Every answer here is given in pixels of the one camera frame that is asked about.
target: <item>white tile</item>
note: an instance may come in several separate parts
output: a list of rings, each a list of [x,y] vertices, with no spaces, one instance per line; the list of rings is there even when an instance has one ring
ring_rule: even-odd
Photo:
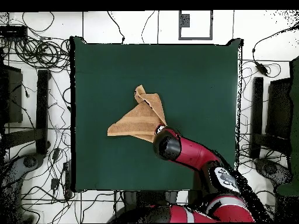
[[[159,15],[159,44],[226,45],[232,39],[232,17],[233,10],[214,10],[213,40],[179,40],[179,11],[162,10]]]
[[[176,202],[182,204],[188,203],[188,191],[179,191]]]
[[[147,11],[109,11],[125,37],[124,44],[141,44],[141,33],[153,10]],[[143,32],[145,43],[157,43],[156,11],[148,20]],[[116,24],[106,11],[84,12],[84,40],[87,43],[121,43],[122,36]]]
[[[182,27],[182,37],[210,37],[210,10],[183,10],[182,14],[190,15],[189,27]]]
[[[295,24],[296,16],[287,19],[285,15],[275,15],[275,12],[275,10],[235,11],[234,38],[244,39],[243,59],[252,59],[252,49],[259,40]],[[256,60],[290,61],[299,55],[299,31],[280,33],[261,41],[255,49]]]

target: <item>cable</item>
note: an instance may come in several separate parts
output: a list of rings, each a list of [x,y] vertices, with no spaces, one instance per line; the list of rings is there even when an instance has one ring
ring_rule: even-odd
[[[257,44],[259,44],[261,41],[263,41],[263,40],[266,40],[266,39],[268,39],[268,38],[271,38],[271,37],[273,37],[273,36],[275,36],[275,35],[278,35],[279,33],[284,33],[284,32],[286,32],[286,31],[292,31],[292,30],[298,30],[299,29],[299,25],[298,25],[298,23],[296,23],[294,26],[292,26],[292,27],[289,27],[289,28],[287,28],[287,29],[284,29],[284,30],[281,30],[281,31],[278,31],[278,32],[276,32],[275,34],[272,34],[272,35],[270,35],[270,36],[268,36],[268,37],[266,37],[266,38],[263,38],[263,39],[261,39],[261,40],[259,40],[256,44],[255,44],[255,46],[253,47],[253,49],[252,49],[252,57],[253,57],[253,62],[256,64],[256,67],[257,67],[257,69],[260,71],[260,73],[262,73],[264,76],[267,76],[267,77],[269,77],[269,78],[275,78],[275,77],[277,77],[280,73],[281,73],[281,67],[280,67],[280,65],[279,64],[276,64],[276,65],[278,65],[279,66],[279,73],[276,75],[276,76],[269,76],[269,72],[267,71],[267,69],[265,68],[265,65],[263,65],[263,64],[260,64],[260,63],[258,63],[256,60],[255,60],[255,51],[256,51],[256,46],[257,46]]]
[[[259,193],[269,193],[269,194],[271,194],[272,196],[275,197],[275,194],[274,194],[273,192],[271,192],[271,191],[268,191],[268,190],[261,190],[261,191],[258,191],[258,192],[256,193],[256,195],[258,195]]]
[[[148,17],[148,19],[153,15],[155,13],[155,10],[153,11],[153,13]],[[147,25],[147,22],[148,22],[148,19],[147,19],[147,21],[145,22],[145,25],[144,25],[144,27],[143,27],[143,30],[142,30],[142,32],[141,32],[141,38],[142,38],[142,42],[143,42],[143,44],[144,44],[144,40],[143,40],[143,31],[144,31],[144,29],[145,29],[145,26]]]
[[[64,94],[65,94],[66,91],[68,91],[69,89],[71,89],[71,88],[68,87],[67,89],[64,90],[64,92],[63,92],[63,94],[62,94],[62,99],[63,99],[64,102],[66,102],[66,103],[68,103],[68,104],[71,104],[71,102],[67,102],[67,101],[65,100],[65,97],[64,97]]]
[[[55,16],[53,15],[53,13],[52,12],[50,12],[51,13],[51,15],[52,15],[52,21],[51,21],[51,23],[50,23],[50,25],[48,26],[48,27],[46,27],[44,30],[35,30],[35,29],[32,29],[31,27],[29,27],[27,24],[26,24],[26,22],[25,22],[25,20],[24,20],[24,15],[25,15],[25,13],[26,12],[23,12],[23,15],[22,15],[22,20],[23,20],[23,22],[24,22],[24,24],[28,27],[28,29],[32,32],[32,33],[34,33],[34,32],[36,32],[36,33],[41,33],[41,32],[44,32],[44,31],[46,31],[46,30],[48,30],[51,26],[52,26],[52,24],[53,24],[53,22],[54,22],[54,20],[55,20]]]
[[[23,206],[21,206],[21,208],[22,208],[24,211],[28,211],[28,212],[31,212],[31,213],[34,213],[34,214],[38,215],[39,218],[38,218],[38,220],[37,220],[36,223],[35,223],[35,224],[38,224],[38,222],[39,222],[39,220],[40,220],[40,214],[39,214],[39,213],[37,213],[37,212],[35,212],[35,211],[31,211],[31,210],[29,210],[29,209],[25,209]]]
[[[111,20],[112,20],[112,21],[116,24],[116,26],[119,28],[119,25],[118,25],[118,24],[116,23],[116,21],[111,17],[109,11],[107,11],[107,13],[108,13],[109,17],[111,18]],[[120,33],[121,36],[123,36],[123,38],[121,39],[121,44],[123,44],[125,38],[124,38],[124,35],[121,33],[120,28],[119,28],[119,33]]]
[[[104,193],[98,194],[98,195],[96,196],[95,200],[93,201],[93,203],[92,203],[90,206],[88,206],[86,209],[83,210],[83,213],[82,213],[82,221],[81,221],[81,223],[83,223],[83,221],[84,221],[84,212],[87,211],[88,209],[90,209],[90,208],[95,204],[96,199],[97,199],[99,196],[103,196],[103,195],[105,195],[105,196],[111,196],[111,195],[113,195],[113,193],[111,193],[111,194],[104,194]]]

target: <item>power cord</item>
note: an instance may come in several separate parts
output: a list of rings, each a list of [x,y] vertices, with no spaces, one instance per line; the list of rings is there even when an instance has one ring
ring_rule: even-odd
[[[124,35],[121,33],[121,31],[120,31],[120,27],[119,27],[119,25],[116,23],[116,21],[111,17],[111,15],[110,15],[110,13],[109,13],[109,11],[107,11],[107,13],[108,13],[108,15],[109,15],[109,17],[111,18],[111,20],[116,24],[116,26],[119,28],[119,33],[120,33],[120,35],[121,36],[123,36],[123,38],[121,39],[121,44],[123,44],[124,43]]]
[[[147,25],[147,22],[148,22],[148,20],[149,20],[149,18],[151,18],[151,16],[153,15],[155,13],[155,10],[153,11],[153,13],[148,17],[148,19],[147,19],[147,21],[145,22],[145,25],[144,25],[144,27],[143,27],[143,30],[142,30],[142,32],[141,32],[141,38],[142,38],[142,42],[143,42],[143,44],[144,44],[144,40],[143,40],[143,31],[144,31],[144,29],[145,29],[145,26]]]
[[[289,27],[289,28],[287,28],[287,29],[283,29],[283,30],[281,30],[281,31],[278,31],[278,32],[276,32],[275,34],[272,34],[272,35],[270,35],[270,36],[268,36],[268,37],[266,37],[266,38],[263,38],[263,39],[259,40],[259,41],[255,44],[254,48],[252,49],[252,57],[253,57],[253,61],[254,61],[255,65],[256,65],[256,68],[258,69],[258,71],[259,71],[262,75],[267,76],[267,77],[269,77],[269,78],[275,78],[275,77],[277,76],[277,75],[276,75],[276,76],[269,76],[268,70],[266,69],[265,65],[263,65],[263,64],[261,64],[261,63],[258,63],[258,62],[255,60],[255,51],[256,51],[256,46],[257,46],[257,44],[259,44],[259,43],[260,43],[261,41],[263,41],[263,40],[269,39],[269,38],[271,38],[271,37],[273,37],[273,36],[275,36],[275,35],[278,35],[278,34],[280,34],[280,33],[284,33],[284,32],[286,32],[286,31],[298,30],[298,29],[299,29],[299,24],[298,24],[298,22],[297,22],[294,26]]]

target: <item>cloth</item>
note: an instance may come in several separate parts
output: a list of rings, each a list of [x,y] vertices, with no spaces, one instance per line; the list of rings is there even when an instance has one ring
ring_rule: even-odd
[[[159,124],[166,125],[163,107],[157,93],[148,94],[142,85],[134,92],[138,105],[108,128],[108,136],[131,135],[154,141],[154,132]]]

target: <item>floor tile line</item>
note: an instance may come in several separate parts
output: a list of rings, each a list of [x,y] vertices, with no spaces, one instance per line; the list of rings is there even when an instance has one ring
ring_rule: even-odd
[[[232,14],[232,39],[234,38],[234,26],[235,26],[235,10]]]
[[[84,39],[84,12],[82,11],[82,38]]]

